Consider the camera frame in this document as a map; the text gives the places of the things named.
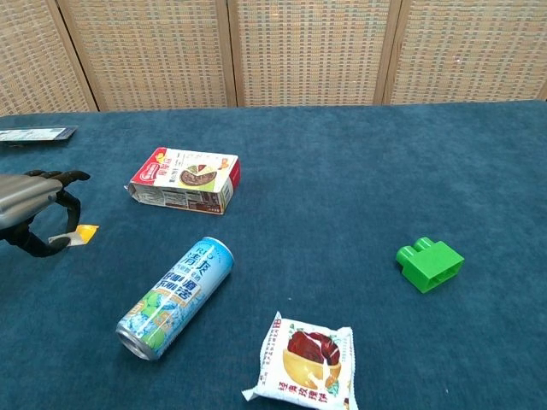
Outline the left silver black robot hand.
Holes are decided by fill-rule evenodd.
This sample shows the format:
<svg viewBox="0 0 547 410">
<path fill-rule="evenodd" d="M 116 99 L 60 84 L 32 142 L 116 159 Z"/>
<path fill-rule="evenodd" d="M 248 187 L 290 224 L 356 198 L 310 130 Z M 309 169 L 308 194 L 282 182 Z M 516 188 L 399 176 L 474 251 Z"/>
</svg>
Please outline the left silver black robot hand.
<svg viewBox="0 0 547 410">
<path fill-rule="evenodd" d="M 67 172 L 32 170 L 23 174 L 1 176 L 1 239 L 34 257 L 48 257 L 64 250 L 69 237 L 43 242 L 30 231 L 35 216 L 57 203 L 67 210 L 65 232 L 76 230 L 79 223 L 80 200 L 66 191 L 75 181 L 86 181 L 88 173 L 80 170 Z"/>
</svg>

